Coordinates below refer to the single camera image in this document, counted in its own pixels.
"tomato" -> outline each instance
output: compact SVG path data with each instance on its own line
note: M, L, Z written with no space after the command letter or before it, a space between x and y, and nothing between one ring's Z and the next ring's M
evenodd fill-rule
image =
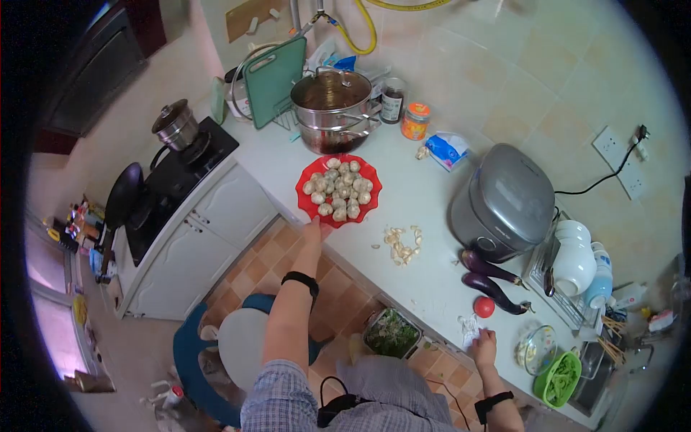
M489 297L478 297L473 303L473 310L480 318L489 318L494 313L494 302Z

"kitchen counter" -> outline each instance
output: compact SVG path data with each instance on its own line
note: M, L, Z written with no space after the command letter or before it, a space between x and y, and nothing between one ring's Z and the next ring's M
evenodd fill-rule
M195 109L199 118L203 118L203 110ZM289 132L269 124L256 131L252 124L229 117L223 129L240 142L232 157L260 183L284 216L294 223L308 222L307 214L297 207L295 185L302 170L318 155L308 151L300 139L290 142L296 128ZM452 197L472 173L473 165L467 160L449 173L431 158L415 159L420 144L405 139L397 125L383 124L353 152L377 169L383 185L379 206L367 213L362 223L344 225L325 242L328 249L349 262L391 299L452 344L462 347L458 318L473 313L473 301L481 294L461 283L461 276L467 272L463 265L452 264L462 246L452 235L446 218ZM383 242L384 229L407 229L410 225L418 225L423 231L422 250L410 265L397 267ZM405 235L410 238L404 237L403 243L412 244L412 234ZM373 244L380 244L381 248L373 249ZM522 256L502 267L522 274L528 259ZM580 347L582 341L572 335L536 292L504 281L499 284L515 303L531 301L536 313L514 316L497 308L488 319L480 319L480 325L497 332L496 367L501 377L532 395L533 377L513 361L513 349L521 329L534 321L549 324L556 331L558 345L565 350ZM603 414L602 405L592 417L568 404L557 411L592 429Z

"white cabinet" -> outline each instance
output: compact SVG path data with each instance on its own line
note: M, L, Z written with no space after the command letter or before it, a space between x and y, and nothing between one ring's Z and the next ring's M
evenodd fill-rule
M147 318L184 320L240 252L186 218L146 271L128 311Z
M277 213L259 184L240 165L220 179L191 211L200 224L240 249L245 249Z

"green basket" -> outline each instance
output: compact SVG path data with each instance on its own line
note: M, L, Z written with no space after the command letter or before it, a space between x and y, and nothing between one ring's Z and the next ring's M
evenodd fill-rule
M563 354L561 354L557 359L554 361L552 366L547 369L547 372L543 373L539 377L535 378L535 383L533 383L533 393L535 396L539 397L542 399L542 401L549 406L550 408L561 408L564 406L568 401L571 395L574 394L574 390L576 389L576 385L578 385L578 379L573 382L573 384L569 385L564 393L562 393L561 398L557 399L555 404L552 404L547 401L547 386L549 385L549 382L552 380L552 376L554 375L554 372L556 371L557 367L559 366L559 363L564 358L567 357L573 357L573 361L576 365L576 372L578 373L578 376L580 377L581 373L581 365L580 365L580 359L576 354L574 354L571 351L567 351Z

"gray rice cooker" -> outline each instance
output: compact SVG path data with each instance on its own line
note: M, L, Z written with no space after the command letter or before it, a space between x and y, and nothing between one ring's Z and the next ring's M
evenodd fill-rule
M451 203L451 229L486 261L530 252L547 235L554 189L545 172L508 144L497 144Z

